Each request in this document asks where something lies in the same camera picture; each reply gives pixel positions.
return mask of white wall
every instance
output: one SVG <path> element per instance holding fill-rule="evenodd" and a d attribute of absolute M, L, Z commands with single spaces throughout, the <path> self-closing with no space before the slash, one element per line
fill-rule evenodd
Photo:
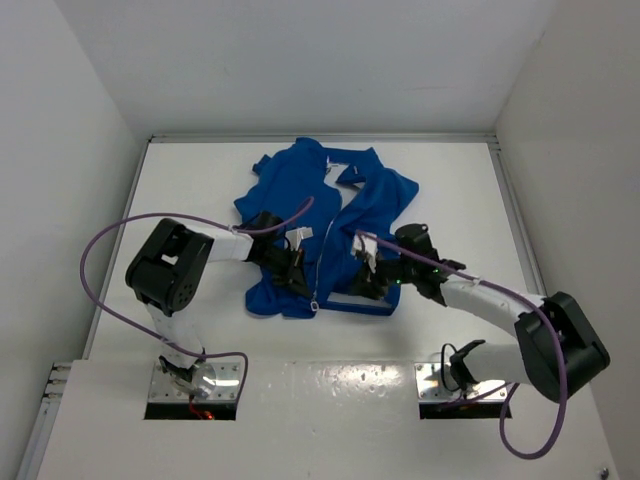
<path fill-rule="evenodd" d="M 0 65 L 0 479 L 10 479 L 51 363 L 82 353 L 93 308 L 80 253 L 121 215 L 142 145 L 52 0 L 2 2 Z M 96 286 L 109 243 L 91 262 Z"/>
<path fill-rule="evenodd" d="M 562 0 L 497 125 L 550 290 L 610 349 L 596 396 L 623 479 L 640 479 L 640 3 Z"/>
<path fill-rule="evenodd" d="M 56 0 L 158 132 L 489 131 L 556 0 Z"/>

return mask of metal frame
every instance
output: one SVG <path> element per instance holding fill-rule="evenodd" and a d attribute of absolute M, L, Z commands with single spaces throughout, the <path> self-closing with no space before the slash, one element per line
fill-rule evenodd
<path fill-rule="evenodd" d="M 509 226 L 511 227 L 511 233 L 516 245 L 516 251 L 522 266 L 522 273 L 525 277 L 525 283 L 527 290 L 530 293 L 537 293 L 539 295 L 546 294 L 546 288 L 542 275 L 540 274 L 540 268 L 536 259 L 527 228 L 524 224 L 524 218 L 518 205 L 518 199 L 516 197 L 513 182 L 509 175 L 509 170 L 504 161 L 504 154 L 498 143 L 498 139 L 488 143 L 489 153 L 493 162 L 493 169 L 496 172 L 496 178 L 498 180 L 498 186 L 500 187 L 500 194 L 504 203 L 504 208 L 507 211 L 507 218 L 509 220 Z"/>
<path fill-rule="evenodd" d="M 153 135 L 150 143 L 261 143 L 293 142 L 298 137 L 312 137 L 319 142 L 433 142 L 433 143 L 497 143 L 495 133 L 246 133 L 190 134 L 163 133 Z"/>
<path fill-rule="evenodd" d="M 133 196 L 135 195 L 136 188 L 138 186 L 138 180 L 140 180 L 140 174 L 142 173 L 142 166 L 144 165 L 144 159 L 147 156 L 147 150 L 149 148 L 149 144 L 151 143 L 150 138 L 142 147 L 142 153 L 140 154 L 140 159 L 138 160 L 138 167 L 136 168 L 136 173 L 133 176 L 133 182 L 131 183 L 131 190 L 129 190 L 129 197 L 127 198 L 127 203 L 124 207 L 124 212 L 122 213 L 122 218 L 127 218 L 129 216 L 129 212 L 131 211 L 131 205 L 133 204 Z M 105 273 L 104 282 L 102 283 L 102 289 L 100 290 L 100 301 L 104 302 L 105 297 L 107 296 L 107 290 L 109 289 L 109 282 L 111 282 L 111 276 L 113 275 L 113 268 L 116 264 L 116 258 L 118 256 L 118 251 L 120 250 L 120 243 L 122 243 L 122 236 L 124 235 L 124 227 L 125 225 L 120 225 L 118 228 L 118 235 L 116 236 L 116 242 L 113 245 L 113 251 L 111 252 L 111 257 L 109 258 L 109 265 L 107 266 L 107 272 Z M 100 318 L 101 310 L 96 307 L 96 310 L 93 314 L 93 318 L 91 319 L 91 328 L 89 328 L 89 334 L 87 335 L 87 342 L 84 345 L 84 351 L 82 352 L 82 359 L 87 360 L 89 358 L 89 354 L 91 353 L 91 347 L 93 346 L 93 339 L 96 336 L 96 330 L 98 328 L 98 320 Z"/>
<path fill-rule="evenodd" d="M 36 480 L 38 476 L 70 371 L 70 363 L 54 363 L 51 368 L 40 411 L 31 430 L 16 480 Z"/>

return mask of robotic arm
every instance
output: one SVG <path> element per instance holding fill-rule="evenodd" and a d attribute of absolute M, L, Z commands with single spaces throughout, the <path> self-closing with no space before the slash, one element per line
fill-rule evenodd
<path fill-rule="evenodd" d="M 264 230 L 281 223 L 280 218 L 262 212 L 250 225 L 243 226 L 243 231 Z M 310 298 L 302 268 L 304 250 L 299 244 L 311 233 L 309 228 L 286 232 L 289 247 L 282 248 L 276 245 L 283 238 L 278 232 L 251 235 L 215 227 L 187 228 L 165 218 L 129 265 L 125 280 L 144 303 L 166 343 L 204 354 L 193 319 L 185 309 L 195 296 L 207 263 L 255 263 L 271 272 L 276 286 Z M 164 345 L 159 360 L 163 371 L 190 395 L 206 398 L 215 387 L 207 363 L 196 357 Z"/>
<path fill-rule="evenodd" d="M 514 299 L 507 289 L 496 290 L 469 275 L 465 276 L 470 279 L 452 276 L 453 271 L 465 270 L 465 265 L 439 258 L 426 225 L 405 225 L 396 231 L 395 237 L 400 247 L 448 267 L 447 271 L 404 254 L 382 259 L 375 241 L 356 236 L 354 252 L 365 261 L 356 276 L 352 293 L 380 299 L 391 284 L 411 283 L 430 300 L 492 323 L 515 337 L 518 343 L 470 342 L 451 356 L 448 384 L 453 380 L 466 390 L 484 380 L 528 383 L 549 400 L 558 402 L 557 354 L 551 333 L 535 310 Z M 569 396 L 609 365 L 607 350 L 573 297 L 563 292 L 549 297 L 524 293 L 520 296 L 538 307 L 553 325 L 567 370 Z"/>

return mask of white panel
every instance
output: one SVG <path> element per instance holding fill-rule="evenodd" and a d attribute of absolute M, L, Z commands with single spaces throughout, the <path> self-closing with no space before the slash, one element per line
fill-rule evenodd
<path fill-rule="evenodd" d="M 131 215 L 183 212 L 237 223 L 232 201 L 255 184 L 251 166 L 263 154 L 289 144 L 151 144 Z M 332 144 L 365 149 L 370 143 Z M 420 192 L 396 222 L 429 224 L 442 256 L 526 291 L 511 231 L 486 144 L 377 143 L 382 162 L 416 180 Z M 157 220 L 126 227 L 107 303 L 152 326 L 146 310 L 124 282 L 129 262 Z M 207 351 L 244 349 L 252 358 L 397 359 L 425 356 L 446 341 L 476 338 L 511 342 L 501 330 L 471 315 L 428 302 L 406 287 L 391 318 L 323 311 L 313 320 L 256 318 L 244 309 L 244 294 L 260 278 L 255 265 L 209 264 L 189 312 Z M 159 345 L 103 314 L 92 359 L 150 358 Z"/>
<path fill-rule="evenodd" d="M 52 0 L 0 6 L 0 479 L 13 479 L 51 365 L 82 352 L 90 234 L 117 219 L 136 145 Z M 89 269 L 100 286 L 113 245 Z"/>
<path fill-rule="evenodd" d="M 588 388 L 556 448 L 522 461 L 497 420 L 420 420 L 412 363 L 253 362 L 235 422 L 143 420 L 151 367 L 74 363 L 39 480 L 597 480 L 611 464 Z M 521 390 L 507 428 L 533 450 L 556 405 Z"/>
<path fill-rule="evenodd" d="M 493 129 L 556 0 L 56 0 L 127 121 Z"/>
<path fill-rule="evenodd" d="M 498 136 L 545 283 L 611 353 L 593 390 L 621 477 L 640 480 L 640 2 L 560 3 Z"/>

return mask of rectangular opening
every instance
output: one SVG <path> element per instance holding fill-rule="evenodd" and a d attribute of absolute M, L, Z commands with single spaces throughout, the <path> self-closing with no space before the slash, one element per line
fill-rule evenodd
<path fill-rule="evenodd" d="M 221 403 L 147 403 L 145 420 L 235 420 L 236 405 Z"/>
<path fill-rule="evenodd" d="M 443 408 L 442 404 L 421 403 L 420 420 L 452 418 L 500 418 L 502 402 L 472 403 L 457 408 Z M 507 418 L 511 418 L 511 409 L 507 409 Z"/>

